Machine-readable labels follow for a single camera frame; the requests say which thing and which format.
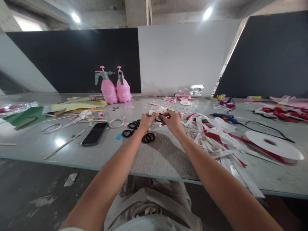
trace black phone screen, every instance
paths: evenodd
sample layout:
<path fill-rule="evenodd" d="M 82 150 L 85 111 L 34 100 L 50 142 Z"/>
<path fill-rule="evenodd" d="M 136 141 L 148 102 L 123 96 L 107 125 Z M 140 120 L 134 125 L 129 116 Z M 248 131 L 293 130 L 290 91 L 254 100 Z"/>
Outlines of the black phone screen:
<path fill-rule="evenodd" d="M 98 143 L 101 138 L 104 129 L 106 128 L 108 123 L 98 123 L 95 124 L 92 130 L 89 132 L 86 138 L 81 142 L 81 145 L 95 145 Z"/>

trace yellow paper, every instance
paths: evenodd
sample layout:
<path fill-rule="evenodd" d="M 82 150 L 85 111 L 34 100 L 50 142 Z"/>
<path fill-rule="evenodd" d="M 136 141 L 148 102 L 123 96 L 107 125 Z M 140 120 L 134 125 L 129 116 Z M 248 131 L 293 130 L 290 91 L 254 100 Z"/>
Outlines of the yellow paper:
<path fill-rule="evenodd" d="M 107 103 L 103 100 L 80 102 L 80 103 L 69 103 L 69 104 L 54 104 L 51 106 L 53 111 L 65 111 L 75 110 L 79 108 L 93 108 L 93 107 L 104 107 Z"/>

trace green paper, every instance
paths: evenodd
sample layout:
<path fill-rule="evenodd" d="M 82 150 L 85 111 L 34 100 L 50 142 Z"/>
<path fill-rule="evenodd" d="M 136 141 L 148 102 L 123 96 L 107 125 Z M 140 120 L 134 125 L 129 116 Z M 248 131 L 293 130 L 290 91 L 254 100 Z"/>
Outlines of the green paper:
<path fill-rule="evenodd" d="M 44 120 L 50 118 L 50 116 L 42 115 L 42 112 L 43 112 L 43 107 L 31 107 L 24 112 L 20 112 L 20 113 L 17 113 L 17 114 L 13 114 L 13 115 L 3 117 L 3 119 L 5 121 L 9 122 L 13 126 L 19 126 L 19 125 L 31 120 L 32 117 L 29 118 L 29 116 L 37 116 L 38 117 L 37 120 L 33 121 L 30 124 L 23 126 L 21 128 L 21 129 L 23 129 L 23 128 L 29 127 L 31 125 L 37 124 L 41 121 L 44 121 Z"/>

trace table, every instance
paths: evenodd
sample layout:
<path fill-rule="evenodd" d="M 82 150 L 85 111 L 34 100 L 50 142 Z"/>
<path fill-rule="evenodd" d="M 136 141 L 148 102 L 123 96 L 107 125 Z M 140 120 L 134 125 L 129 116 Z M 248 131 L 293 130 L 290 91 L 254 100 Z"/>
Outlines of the table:
<path fill-rule="evenodd" d="M 39 106 L 43 106 L 60 103 L 65 101 L 66 98 L 74 96 L 85 97 L 88 96 L 88 94 L 27 92 L 16 95 L 1 96 L 0 105 L 13 102 L 38 101 Z M 157 104 L 165 103 L 165 101 L 160 97 L 147 97 L 135 94 L 132 97 L 132 101 L 127 104 L 118 103 L 107 105 L 102 109 L 107 110 L 104 114 L 105 119 L 108 121 L 114 118 L 123 118 L 125 122 L 130 123 L 140 119 L 142 113 L 149 112 L 151 107 L 155 107 L 150 105 L 151 101 L 154 101 Z M 175 104 L 168 103 L 164 106 L 168 105 L 175 111 L 183 113 L 187 112 L 187 115 L 191 113 L 202 113 L 204 115 L 210 113 L 221 113 L 221 111 L 213 108 L 213 105 L 217 104 L 215 99 L 208 100 L 198 98 L 194 99 L 192 102 L 192 107 L 183 106 L 179 101 Z M 299 161 L 295 166 L 282 167 L 257 157 L 250 156 L 246 153 L 239 153 L 239 158 L 248 165 L 246 171 L 255 184 L 264 194 L 308 199 L 308 154 L 306 152 L 308 147 L 308 125 L 304 123 L 295 124 L 270 120 L 247 111 L 248 108 L 258 108 L 261 105 L 245 104 L 244 99 L 236 99 L 235 102 L 236 109 L 232 111 L 231 114 L 243 118 L 237 118 L 238 120 L 255 120 L 264 122 L 266 125 L 280 130 L 296 142 L 295 146 L 297 146 L 305 156 L 305 159 Z M 113 111 L 112 107 L 114 106 L 119 106 L 120 108 Z M 135 106 L 135 108 L 125 108 L 125 106 Z M 18 145 L 0 146 L 0 157 L 100 170 L 119 147 L 128 140 L 124 137 L 122 137 L 121 140 L 115 139 L 118 134 L 121 134 L 122 131 L 126 129 L 125 127 L 122 126 L 116 129 L 107 128 L 98 145 L 82 147 L 80 143 L 91 129 L 91 127 L 88 126 L 88 123 L 76 123 L 50 134 L 41 133 L 42 129 L 48 125 L 54 123 L 65 125 L 69 122 L 71 121 L 66 118 L 50 122 L 40 122 L 19 131 L 15 131 L 13 126 L 8 122 L 1 123 L 1 143 L 17 143 Z M 265 127 L 253 124 L 250 126 L 253 129 L 262 132 L 276 134 Z M 70 139 L 72 135 L 76 135 L 85 128 L 87 128 L 86 132 L 84 132 L 80 137 L 62 148 L 51 158 L 44 160 L 45 156 L 55 151 L 59 146 Z M 245 131 L 247 131 L 247 128 L 237 125 L 237 130 L 233 134 L 241 136 Z M 184 153 L 175 136 L 168 130 L 167 126 L 157 127 L 153 133 L 156 136 L 155 142 L 148 144 L 141 143 L 131 169 L 131 174 L 201 184 L 187 155 Z M 245 185 L 233 166 L 232 173 L 243 185 Z"/>

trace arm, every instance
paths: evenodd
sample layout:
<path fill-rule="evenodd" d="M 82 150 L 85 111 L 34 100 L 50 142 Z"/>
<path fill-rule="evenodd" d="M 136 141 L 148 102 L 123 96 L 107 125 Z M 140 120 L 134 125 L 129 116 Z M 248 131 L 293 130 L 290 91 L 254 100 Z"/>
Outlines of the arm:
<path fill-rule="evenodd" d="M 130 172 L 141 139 L 157 116 L 147 113 L 141 117 L 139 128 L 94 177 L 60 229 L 101 230 L 107 212 Z"/>
<path fill-rule="evenodd" d="M 216 160 L 202 150 L 182 130 L 180 117 L 173 111 L 161 116 L 187 153 L 204 188 L 234 230 L 282 230 L 254 196 Z"/>

